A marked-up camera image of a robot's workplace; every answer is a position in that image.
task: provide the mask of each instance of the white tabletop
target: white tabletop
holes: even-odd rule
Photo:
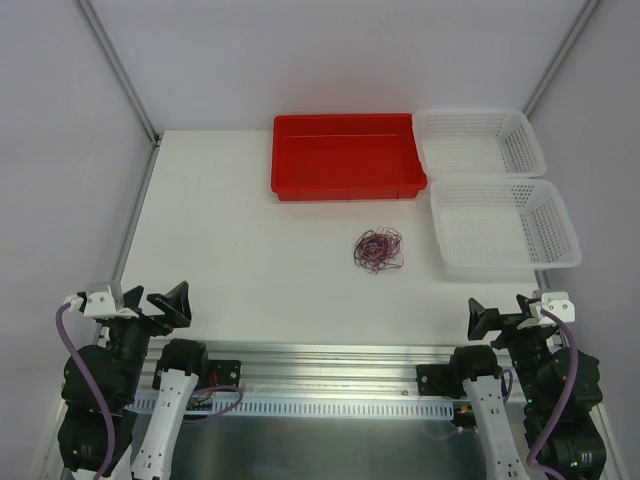
[[[428,193],[411,201],[281,203],[270,188],[270,131],[166,132],[124,271],[164,293],[190,284],[183,338],[287,343],[456,345],[467,300],[518,311],[533,272],[496,282],[446,270]],[[404,267],[353,264],[360,235],[404,237]]]

